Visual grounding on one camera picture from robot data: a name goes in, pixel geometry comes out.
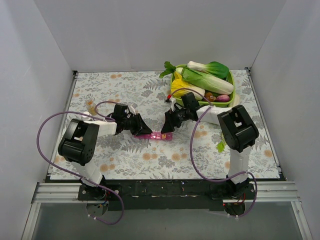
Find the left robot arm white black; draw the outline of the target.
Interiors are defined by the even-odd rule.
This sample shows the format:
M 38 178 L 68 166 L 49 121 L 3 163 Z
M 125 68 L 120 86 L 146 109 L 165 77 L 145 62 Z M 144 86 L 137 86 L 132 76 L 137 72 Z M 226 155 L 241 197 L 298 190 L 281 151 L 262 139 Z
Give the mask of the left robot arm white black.
M 86 193 L 95 200 L 103 199 L 107 193 L 106 187 L 101 184 L 104 177 L 92 160 L 97 139 L 117 135 L 123 130 L 130 131 L 135 137 L 153 132 L 141 115 L 136 113 L 134 104 L 116 104 L 110 117 L 114 122 L 72 119 L 58 146 L 58 154 L 70 162 L 81 175 Z

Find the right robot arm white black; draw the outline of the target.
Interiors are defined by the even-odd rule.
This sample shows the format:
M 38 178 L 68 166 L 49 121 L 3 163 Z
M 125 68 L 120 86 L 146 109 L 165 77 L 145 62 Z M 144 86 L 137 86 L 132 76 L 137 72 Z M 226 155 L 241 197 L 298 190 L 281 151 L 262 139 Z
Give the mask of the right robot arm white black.
M 223 139 L 230 149 L 230 166 L 224 179 L 210 179 L 201 175 L 201 178 L 211 182 L 210 194 L 214 199 L 237 199 L 245 196 L 247 191 L 254 192 L 250 183 L 254 175 L 248 171 L 249 156 L 259 131 L 243 105 L 232 108 L 200 105 L 194 93 L 188 92 L 182 96 L 183 105 L 179 106 L 176 100 L 169 95 L 166 102 L 170 109 L 165 112 L 165 122 L 161 133 L 167 134 L 179 128 L 183 122 L 192 120 L 220 126 Z

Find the white capped pill bottle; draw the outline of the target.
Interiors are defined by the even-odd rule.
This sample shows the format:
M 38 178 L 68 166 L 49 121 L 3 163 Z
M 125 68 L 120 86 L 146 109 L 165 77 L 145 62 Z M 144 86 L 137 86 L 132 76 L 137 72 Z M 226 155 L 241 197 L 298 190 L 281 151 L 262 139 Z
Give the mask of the white capped pill bottle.
M 83 121 L 92 121 L 93 120 L 92 115 L 88 111 L 83 112 L 83 115 L 81 118 Z

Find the pink weekly pill organizer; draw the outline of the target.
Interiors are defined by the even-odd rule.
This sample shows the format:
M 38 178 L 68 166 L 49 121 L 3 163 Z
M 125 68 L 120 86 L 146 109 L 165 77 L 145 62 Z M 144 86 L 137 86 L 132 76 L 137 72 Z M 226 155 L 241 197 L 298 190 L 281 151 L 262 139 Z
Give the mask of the pink weekly pill organizer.
M 134 136 L 136 139 L 147 139 L 147 140 L 162 140 L 162 141 L 171 141 L 173 139 L 173 133 L 164 133 L 162 134 L 159 131 L 153 131 L 151 134 L 143 134 L 139 136 Z

